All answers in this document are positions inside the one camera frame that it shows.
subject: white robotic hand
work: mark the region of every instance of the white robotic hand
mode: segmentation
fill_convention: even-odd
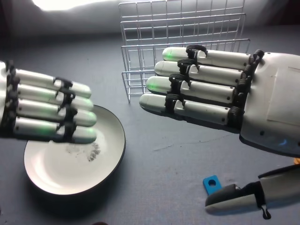
[[[257,50],[253,56],[170,47],[155,65],[158,76],[140,106],[151,113],[240,133],[240,140],[269,152],[300,157],[300,56]],[[206,201],[209,213],[232,213],[300,201],[300,167],[259,176],[240,189],[224,187]]]
[[[0,137],[92,143],[90,88],[0,61]]]

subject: bright light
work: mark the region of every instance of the bright light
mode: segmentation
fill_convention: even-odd
[[[44,11],[68,10],[105,0],[32,0],[33,3]]]

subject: plate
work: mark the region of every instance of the plate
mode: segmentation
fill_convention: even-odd
[[[25,170],[40,189],[56,195],[73,195],[104,181],[120,164],[125,132],[109,110],[94,106],[97,139],[92,144],[28,141]]]

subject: metal wire basket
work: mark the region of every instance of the metal wire basket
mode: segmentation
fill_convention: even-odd
[[[249,39],[241,39],[245,0],[155,0],[119,4],[122,79],[130,96],[148,93],[146,81],[170,46],[191,44],[207,49],[248,51]]]

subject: orange object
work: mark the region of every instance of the orange object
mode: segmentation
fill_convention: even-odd
[[[294,158],[294,163],[295,164],[300,164],[300,158]]]

